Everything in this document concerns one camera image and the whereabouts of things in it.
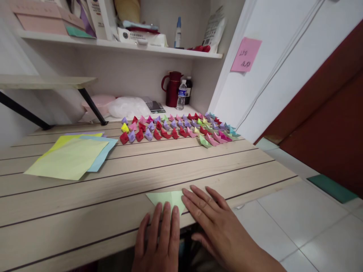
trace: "right hand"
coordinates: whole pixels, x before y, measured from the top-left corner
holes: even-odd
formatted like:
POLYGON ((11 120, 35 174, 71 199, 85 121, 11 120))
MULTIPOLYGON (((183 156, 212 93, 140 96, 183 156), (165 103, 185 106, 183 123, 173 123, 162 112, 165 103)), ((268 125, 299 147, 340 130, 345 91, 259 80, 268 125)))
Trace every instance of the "right hand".
POLYGON ((194 185, 190 188, 192 192, 183 189, 181 199, 205 231, 194 233, 192 239, 201 242, 224 268, 233 272, 285 271, 253 241, 220 194, 205 187, 211 198, 194 185))

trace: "yellow paper sheet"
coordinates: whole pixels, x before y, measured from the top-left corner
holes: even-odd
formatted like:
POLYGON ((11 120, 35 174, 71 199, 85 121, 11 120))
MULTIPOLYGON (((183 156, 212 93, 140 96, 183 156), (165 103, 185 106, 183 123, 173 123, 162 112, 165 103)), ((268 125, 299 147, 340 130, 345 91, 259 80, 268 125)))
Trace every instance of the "yellow paper sheet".
POLYGON ((39 158, 24 174, 79 180, 107 144, 104 141, 71 139, 46 158, 39 158))

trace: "white tiled floor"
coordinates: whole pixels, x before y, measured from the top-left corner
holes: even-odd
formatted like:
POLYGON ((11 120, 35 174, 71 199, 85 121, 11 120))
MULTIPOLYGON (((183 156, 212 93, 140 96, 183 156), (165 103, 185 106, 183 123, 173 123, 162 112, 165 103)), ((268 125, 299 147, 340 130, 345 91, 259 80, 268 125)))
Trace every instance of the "white tiled floor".
POLYGON ((339 203, 306 180, 318 172, 264 147, 304 181, 235 210, 248 233, 288 272, 362 272, 363 200, 339 203))

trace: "white shelf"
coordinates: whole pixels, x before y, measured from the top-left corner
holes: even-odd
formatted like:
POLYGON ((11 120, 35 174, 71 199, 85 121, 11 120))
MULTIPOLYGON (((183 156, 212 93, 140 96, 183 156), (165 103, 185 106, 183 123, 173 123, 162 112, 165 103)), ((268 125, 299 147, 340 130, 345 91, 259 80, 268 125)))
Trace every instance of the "white shelf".
POLYGON ((63 43, 76 47, 89 47, 99 49, 113 49, 125 53, 146 54, 148 56, 173 57, 183 59, 221 59, 223 54, 205 53, 192 50, 164 48, 157 46, 136 45, 121 42, 112 42, 100 39, 77 38, 66 35, 49 34, 18 30, 18 35, 23 39, 41 40, 45 42, 63 43))

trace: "green mat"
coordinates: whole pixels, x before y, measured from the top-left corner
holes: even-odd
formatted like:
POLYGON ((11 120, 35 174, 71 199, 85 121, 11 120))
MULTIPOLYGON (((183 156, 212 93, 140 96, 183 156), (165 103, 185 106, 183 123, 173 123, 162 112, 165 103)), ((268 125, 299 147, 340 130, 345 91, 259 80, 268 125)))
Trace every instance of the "green mat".
POLYGON ((324 175, 313 176, 311 178, 308 178, 308 180, 313 184, 315 184, 316 186, 318 186, 327 194, 334 197, 340 203, 344 204, 358 197, 356 194, 352 193, 347 188, 336 183, 334 180, 328 178, 327 176, 324 175))

